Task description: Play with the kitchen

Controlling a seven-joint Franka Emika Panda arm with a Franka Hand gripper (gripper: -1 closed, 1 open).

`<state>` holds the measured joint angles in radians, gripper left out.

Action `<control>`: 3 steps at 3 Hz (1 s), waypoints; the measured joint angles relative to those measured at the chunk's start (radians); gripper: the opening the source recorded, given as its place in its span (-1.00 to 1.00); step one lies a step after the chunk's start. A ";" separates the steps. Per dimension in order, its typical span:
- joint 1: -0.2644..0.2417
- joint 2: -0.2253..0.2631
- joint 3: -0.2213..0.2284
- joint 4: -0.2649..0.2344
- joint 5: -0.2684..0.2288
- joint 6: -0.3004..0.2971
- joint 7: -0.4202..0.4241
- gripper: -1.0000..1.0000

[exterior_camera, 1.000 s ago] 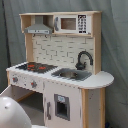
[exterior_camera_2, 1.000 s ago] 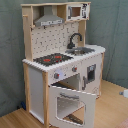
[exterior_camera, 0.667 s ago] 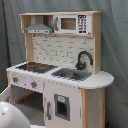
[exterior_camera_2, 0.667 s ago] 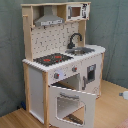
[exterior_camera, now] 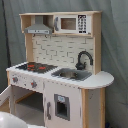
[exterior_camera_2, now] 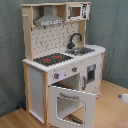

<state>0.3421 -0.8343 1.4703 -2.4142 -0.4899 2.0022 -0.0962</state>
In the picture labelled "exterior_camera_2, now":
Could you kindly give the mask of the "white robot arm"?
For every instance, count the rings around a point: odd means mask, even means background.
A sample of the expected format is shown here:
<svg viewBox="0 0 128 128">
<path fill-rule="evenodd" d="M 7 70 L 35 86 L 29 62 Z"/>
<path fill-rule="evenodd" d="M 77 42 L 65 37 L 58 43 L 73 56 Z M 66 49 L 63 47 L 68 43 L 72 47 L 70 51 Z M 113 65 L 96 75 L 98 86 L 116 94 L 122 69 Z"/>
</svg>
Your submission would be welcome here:
<svg viewBox="0 0 128 128">
<path fill-rule="evenodd" d="M 119 94 L 118 98 L 121 98 L 123 102 L 128 103 L 128 94 Z"/>
</svg>

